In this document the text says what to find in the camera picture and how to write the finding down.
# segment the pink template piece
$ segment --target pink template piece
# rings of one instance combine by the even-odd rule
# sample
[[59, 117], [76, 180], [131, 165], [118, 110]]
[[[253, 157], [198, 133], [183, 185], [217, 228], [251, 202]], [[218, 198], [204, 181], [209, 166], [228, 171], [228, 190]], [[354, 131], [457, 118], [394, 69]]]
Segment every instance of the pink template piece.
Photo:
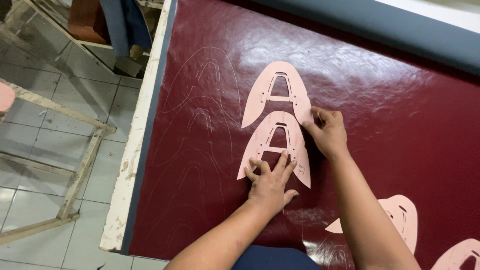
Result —
[[[288, 97], [271, 96], [273, 85], [279, 76], [284, 77], [287, 82]], [[312, 105], [307, 96], [307, 89], [299, 73], [290, 63], [272, 62], [260, 73], [248, 95], [241, 123], [242, 128], [249, 126], [262, 114], [265, 102], [268, 100], [292, 102], [298, 122], [313, 122], [313, 116], [310, 113]]]
[[250, 141], [245, 148], [245, 152], [243, 153], [237, 179], [245, 177], [244, 168], [249, 165], [250, 157], [259, 160], [262, 158], [264, 151], [280, 153], [285, 149], [270, 146], [270, 141], [275, 133], [275, 129], [279, 127], [285, 129], [287, 150], [290, 154], [290, 160], [296, 160], [298, 162], [298, 165], [293, 172], [300, 182], [310, 188], [310, 164], [300, 126], [293, 115], [280, 110], [268, 114], [252, 134]]
[[473, 238], [463, 240], [447, 250], [433, 265], [432, 270], [459, 270], [471, 259], [475, 262], [474, 269], [480, 270], [480, 241]]
[[[388, 199], [379, 199], [378, 202], [390, 217], [398, 233], [402, 236], [408, 248], [415, 252], [417, 245], [417, 209], [407, 197], [395, 195]], [[328, 225], [325, 230], [332, 233], [343, 233], [340, 218]]]
[[15, 100], [15, 92], [6, 84], [0, 83], [0, 111], [10, 109]]

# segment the glossy maroon synthetic leather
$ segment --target glossy maroon synthetic leather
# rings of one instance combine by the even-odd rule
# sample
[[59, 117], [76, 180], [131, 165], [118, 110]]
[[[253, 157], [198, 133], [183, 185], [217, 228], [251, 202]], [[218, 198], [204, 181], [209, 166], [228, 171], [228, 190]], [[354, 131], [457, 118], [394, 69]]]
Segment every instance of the glossy maroon synthetic leather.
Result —
[[[245, 201], [250, 181], [236, 176], [253, 131], [271, 111], [293, 114], [292, 103], [267, 101], [240, 129], [249, 91], [273, 61], [295, 66], [312, 105], [343, 112], [348, 148], [377, 198], [401, 194], [416, 205], [423, 269], [456, 243], [480, 239], [479, 78], [243, 5], [178, 2], [129, 254], [172, 259]], [[353, 269], [343, 235], [324, 230], [338, 218], [332, 175], [303, 132], [312, 188], [292, 176], [287, 189], [300, 196], [254, 243]]]

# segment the white table edge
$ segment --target white table edge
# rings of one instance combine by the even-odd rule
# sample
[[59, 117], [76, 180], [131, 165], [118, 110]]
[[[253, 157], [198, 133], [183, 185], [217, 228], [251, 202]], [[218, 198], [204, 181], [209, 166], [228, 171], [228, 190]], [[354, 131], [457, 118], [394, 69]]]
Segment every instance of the white table edge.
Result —
[[133, 184], [137, 173], [140, 150], [144, 138], [145, 126], [150, 109], [150, 101], [154, 91], [160, 52], [167, 28], [168, 11], [171, 0], [165, 0], [162, 13], [158, 21], [155, 39], [150, 52], [144, 80], [138, 95], [137, 105], [133, 113], [132, 125], [128, 134], [127, 143], [121, 159], [120, 171], [115, 182], [110, 209], [103, 228], [99, 248], [105, 251], [121, 250], [125, 225], [127, 223], [130, 201], [132, 199]]

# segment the floor tile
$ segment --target floor tile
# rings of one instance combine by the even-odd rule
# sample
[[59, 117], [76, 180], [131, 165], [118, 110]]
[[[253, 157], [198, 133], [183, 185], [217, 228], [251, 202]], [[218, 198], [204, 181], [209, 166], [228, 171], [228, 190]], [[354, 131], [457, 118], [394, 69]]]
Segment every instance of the floor tile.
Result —
[[132, 125], [133, 113], [137, 105], [139, 90], [136, 88], [119, 86], [107, 123], [115, 126], [117, 131], [105, 139], [127, 142], [130, 126]]
[[140, 87], [142, 86], [142, 82], [143, 80], [122, 76], [119, 85], [140, 89]]
[[65, 63], [66, 70], [69, 70], [74, 76], [96, 81], [102, 81], [112, 84], [118, 84], [120, 76], [113, 75], [103, 66], [97, 64], [96, 60], [90, 57], [78, 46], [72, 46], [70, 54]]
[[[62, 75], [52, 101], [106, 122], [116, 91], [117, 85]], [[54, 110], [47, 112], [42, 127], [85, 136], [96, 128]]]
[[[84, 196], [89, 173], [87, 173], [78, 191], [77, 199], [82, 199]], [[20, 183], [18, 184], [18, 189], [65, 196], [71, 184], [72, 178], [25, 166]]]
[[135, 257], [133, 258], [132, 270], [162, 270], [167, 264], [166, 261]]
[[41, 128], [30, 159], [75, 171], [90, 137]]
[[82, 202], [81, 216], [76, 221], [63, 268], [73, 270], [102, 269], [130, 270], [133, 257], [98, 249], [109, 204]]
[[124, 149], [125, 143], [102, 140], [88, 179], [85, 200], [110, 203]]
[[8, 209], [10, 208], [10, 204], [13, 200], [13, 195], [15, 195], [14, 189], [0, 187], [0, 231], [2, 229], [3, 222], [7, 217]]
[[[2, 232], [54, 218], [64, 198], [18, 190]], [[76, 200], [72, 212], [81, 201]], [[0, 245], [0, 259], [61, 267], [74, 222]]]
[[0, 260], [2, 270], [60, 270], [60, 268]]
[[[54, 60], [70, 42], [60, 30], [55, 28], [40, 15], [35, 16], [35, 18], [22, 29], [19, 37], [33, 45], [38, 51], [42, 52], [44, 56], [47, 56], [52, 60]], [[63, 50], [60, 58], [56, 61], [60, 67], [64, 66], [71, 47], [72, 44], [68, 45], [68, 47]], [[3, 61], [5, 63], [20, 65], [23, 67], [59, 72], [59, 70], [52, 67], [50, 64], [23, 52], [15, 46], [10, 47], [5, 54]]]
[[24, 169], [22, 164], [0, 159], [0, 186], [17, 188]]
[[[58, 73], [10, 64], [0, 66], [0, 76], [10, 83], [48, 99], [52, 98], [60, 78]], [[40, 112], [44, 109], [42, 106], [16, 98], [5, 121], [40, 127], [45, 117], [45, 114], [40, 115]]]
[[28, 158], [38, 127], [3, 122], [0, 125], [0, 152]]

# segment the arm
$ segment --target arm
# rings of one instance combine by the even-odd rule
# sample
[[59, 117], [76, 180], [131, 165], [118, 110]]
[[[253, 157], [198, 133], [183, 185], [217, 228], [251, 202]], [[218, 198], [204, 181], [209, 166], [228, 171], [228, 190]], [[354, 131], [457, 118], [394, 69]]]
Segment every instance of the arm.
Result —
[[272, 172], [267, 162], [250, 159], [251, 165], [259, 167], [262, 174], [256, 175], [250, 167], [245, 168], [245, 174], [252, 181], [247, 201], [176, 255], [165, 269], [232, 268], [267, 223], [298, 195], [293, 189], [285, 192], [285, 184], [297, 165], [294, 160], [286, 166], [287, 157], [288, 151], [284, 150]]
[[342, 230], [357, 269], [420, 269], [385, 214], [347, 149], [347, 133], [339, 111], [312, 107], [325, 125], [302, 125], [330, 161]]

